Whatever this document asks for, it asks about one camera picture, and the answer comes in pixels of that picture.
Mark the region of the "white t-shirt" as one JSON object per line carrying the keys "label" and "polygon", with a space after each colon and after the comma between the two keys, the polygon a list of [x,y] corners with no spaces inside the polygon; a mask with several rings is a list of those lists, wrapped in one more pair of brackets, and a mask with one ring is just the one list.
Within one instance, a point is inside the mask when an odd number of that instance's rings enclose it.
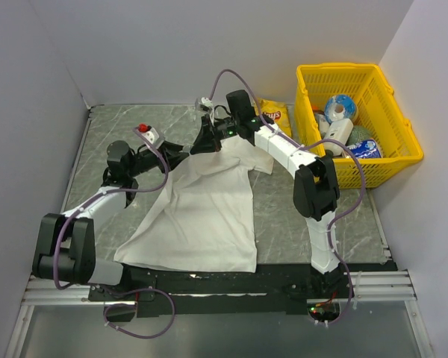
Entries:
{"label": "white t-shirt", "polygon": [[252,170],[271,174],[273,159],[239,137],[225,140],[218,152],[189,156],[169,174],[115,261],[173,271],[255,272]]}

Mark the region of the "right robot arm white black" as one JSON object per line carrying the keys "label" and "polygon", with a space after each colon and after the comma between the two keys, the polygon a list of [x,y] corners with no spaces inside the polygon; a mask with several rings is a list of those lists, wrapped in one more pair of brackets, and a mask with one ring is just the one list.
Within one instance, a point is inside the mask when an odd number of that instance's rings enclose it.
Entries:
{"label": "right robot arm white black", "polygon": [[190,153],[218,152],[223,141],[235,136],[265,151],[293,178],[293,204],[306,220],[311,240],[311,265],[319,274],[311,279],[313,292],[328,297],[337,289],[331,273],[339,266],[335,245],[328,237],[330,221],[335,217],[340,191],[335,166],[329,156],[318,157],[295,145],[290,137],[266,114],[255,113],[249,94],[241,89],[226,96],[228,115],[216,117],[209,98],[196,100],[201,127]]}

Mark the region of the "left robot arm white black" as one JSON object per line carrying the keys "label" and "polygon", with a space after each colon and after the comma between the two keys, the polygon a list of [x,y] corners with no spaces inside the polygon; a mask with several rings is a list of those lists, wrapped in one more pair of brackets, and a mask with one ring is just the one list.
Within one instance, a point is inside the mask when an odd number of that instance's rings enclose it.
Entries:
{"label": "left robot arm white black", "polygon": [[133,281],[121,263],[96,256],[96,231],[124,210],[141,190],[137,176],[153,168],[164,175],[187,157],[182,145],[145,142],[136,151],[118,140],[107,148],[107,167],[102,186],[76,208],[49,213],[40,222],[32,263],[35,277],[53,280],[57,289],[73,284],[98,284],[117,300],[126,299]]}

